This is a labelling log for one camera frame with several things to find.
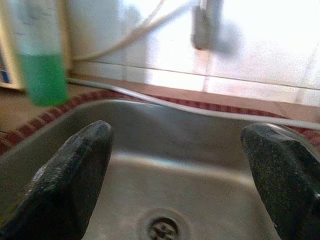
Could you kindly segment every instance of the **sink basin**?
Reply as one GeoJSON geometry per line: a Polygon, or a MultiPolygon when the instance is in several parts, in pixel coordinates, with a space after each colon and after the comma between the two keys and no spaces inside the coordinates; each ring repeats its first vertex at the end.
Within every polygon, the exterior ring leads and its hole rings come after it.
{"type": "Polygon", "coordinates": [[[114,147],[84,240],[279,240],[240,143],[249,121],[121,99],[82,104],[0,160],[0,211],[84,126],[114,147]]]}

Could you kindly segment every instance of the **green liquid bottle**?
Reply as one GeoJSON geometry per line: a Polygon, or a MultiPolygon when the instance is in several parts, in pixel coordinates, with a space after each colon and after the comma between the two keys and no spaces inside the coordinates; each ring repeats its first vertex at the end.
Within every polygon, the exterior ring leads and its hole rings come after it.
{"type": "Polygon", "coordinates": [[[67,101],[56,0],[8,0],[24,80],[31,101],[56,106],[67,101]]]}
{"type": "Polygon", "coordinates": [[[55,106],[67,100],[65,70],[61,54],[20,54],[24,79],[33,104],[55,106]]]}

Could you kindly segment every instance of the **clear plastic bottle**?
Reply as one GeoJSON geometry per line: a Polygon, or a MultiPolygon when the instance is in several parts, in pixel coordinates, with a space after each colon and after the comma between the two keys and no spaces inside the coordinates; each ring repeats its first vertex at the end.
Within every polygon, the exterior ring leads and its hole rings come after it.
{"type": "Polygon", "coordinates": [[[38,106],[67,100],[56,0],[6,0],[27,90],[38,106]]]}

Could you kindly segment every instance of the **green liquid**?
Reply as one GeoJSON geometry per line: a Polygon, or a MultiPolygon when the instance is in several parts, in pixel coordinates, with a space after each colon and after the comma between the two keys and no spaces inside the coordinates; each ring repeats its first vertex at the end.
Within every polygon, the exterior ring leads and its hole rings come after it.
{"type": "Polygon", "coordinates": [[[38,106],[55,106],[67,101],[67,84],[60,54],[20,54],[29,96],[38,106]]]}

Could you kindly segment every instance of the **drain strainer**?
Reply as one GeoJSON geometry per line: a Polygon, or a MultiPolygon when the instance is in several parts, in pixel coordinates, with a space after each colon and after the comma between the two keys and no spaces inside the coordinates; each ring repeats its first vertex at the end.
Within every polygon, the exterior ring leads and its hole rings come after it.
{"type": "Polygon", "coordinates": [[[178,239],[178,226],[170,218],[157,218],[149,227],[149,238],[151,240],[176,240],[178,239]]]}
{"type": "Polygon", "coordinates": [[[180,213],[156,208],[143,215],[139,223],[140,240],[189,240],[189,228],[180,213]]]}

